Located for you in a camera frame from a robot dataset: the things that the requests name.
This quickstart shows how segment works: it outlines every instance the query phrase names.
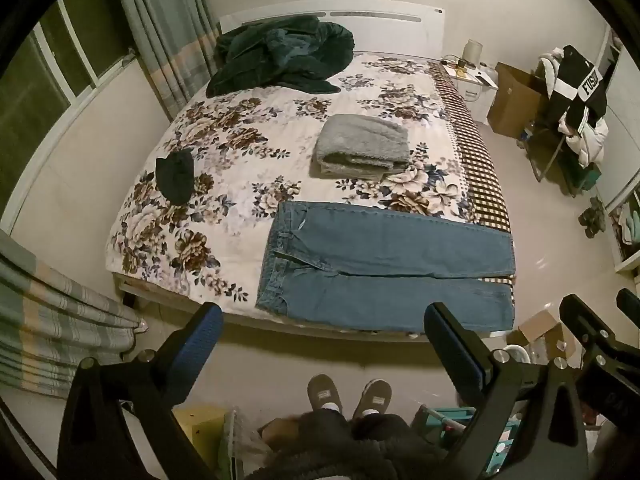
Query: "gray slipper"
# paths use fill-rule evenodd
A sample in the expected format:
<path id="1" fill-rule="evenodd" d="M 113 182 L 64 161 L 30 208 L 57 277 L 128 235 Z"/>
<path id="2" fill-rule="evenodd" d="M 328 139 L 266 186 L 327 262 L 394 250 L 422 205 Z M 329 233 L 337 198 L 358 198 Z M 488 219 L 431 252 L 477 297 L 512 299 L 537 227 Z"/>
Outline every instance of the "gray slipper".
<path id="1" fill-rule="evenodd" d="M 385 413 L 391 402 L 391 386 L 382 379 L 369 381 L 362 391 L 360 402 L 353 412 L 353 418 L 360 418 L 366 410 L 376 410 Z"/>
<path id="2" fill-rule="evenodd" d="M 312 377 L 306 387 L 306 393 L 309 396 L 311 407 L 320 410 L 328 402 L 334 403 L 342 413 L 342 403 L 338 395 L 338 388 L 335 387 L 331 377 L 325 374 L 318 374 Z"/>

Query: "dark green blanket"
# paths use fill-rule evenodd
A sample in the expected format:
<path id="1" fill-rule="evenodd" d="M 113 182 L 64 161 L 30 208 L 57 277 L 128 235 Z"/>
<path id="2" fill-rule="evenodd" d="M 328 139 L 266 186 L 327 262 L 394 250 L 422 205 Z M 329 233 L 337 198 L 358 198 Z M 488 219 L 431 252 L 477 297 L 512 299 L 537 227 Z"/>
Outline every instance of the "dark green blanket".
<path id="1" fill-rule="evenodd" d="M 257 86 L 332 94 L 340 89 L 326 79 L 353 59 L 353 35 L 316 16 L 276 18 L 220 36 L 216 58 L 223 65 L 209 82 L 207 97 Z"/>

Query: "nightstand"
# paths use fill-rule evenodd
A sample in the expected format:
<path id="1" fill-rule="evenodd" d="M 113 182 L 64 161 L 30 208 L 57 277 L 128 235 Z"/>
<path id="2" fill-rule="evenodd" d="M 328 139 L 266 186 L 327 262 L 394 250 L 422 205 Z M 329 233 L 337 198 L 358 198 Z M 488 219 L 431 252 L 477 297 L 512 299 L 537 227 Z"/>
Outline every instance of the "nightstand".
<path id="1" fill-rule="evenodd" d="M 473 120 L 488 124 L 486 116 L 489 108 L 494 104 L 495 93 L 498 91 L 497 85 L 482 70 L 467 67 L 465 76 L 460 77 L 453 66 L 445 65 L 444 68 L 458 93 L 465 100 Z"/>

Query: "folded gray towel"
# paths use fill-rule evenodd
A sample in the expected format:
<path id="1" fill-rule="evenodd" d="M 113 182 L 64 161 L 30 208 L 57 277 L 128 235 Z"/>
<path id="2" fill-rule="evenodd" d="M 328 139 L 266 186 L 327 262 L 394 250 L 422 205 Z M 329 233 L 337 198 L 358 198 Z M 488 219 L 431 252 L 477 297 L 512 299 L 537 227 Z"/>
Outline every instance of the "folded gray towel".
<path id="1" fill-rule="evenodd" d="M 324 174 L 381 180 L 407 168 L 407 137 L 405 128 L 377 117 L 335 114 L 318 136 L 316 160 Z"/>

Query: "blue jeans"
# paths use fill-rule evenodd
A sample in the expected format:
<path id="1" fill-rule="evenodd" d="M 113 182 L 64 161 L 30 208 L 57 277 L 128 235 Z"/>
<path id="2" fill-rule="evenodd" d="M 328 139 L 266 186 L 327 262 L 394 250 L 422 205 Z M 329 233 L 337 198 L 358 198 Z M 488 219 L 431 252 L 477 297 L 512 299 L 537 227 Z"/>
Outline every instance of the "blue jeans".
<path id="1" fill-rule="evenodd" d="M 423 333 L 443 302 L 467 329 L 513 327 L 511 289 L 478 278 L 515 272 L 511 235 L 440 218 L 338 203 L 282 202 L 258 306 L 357 330 Z"/>

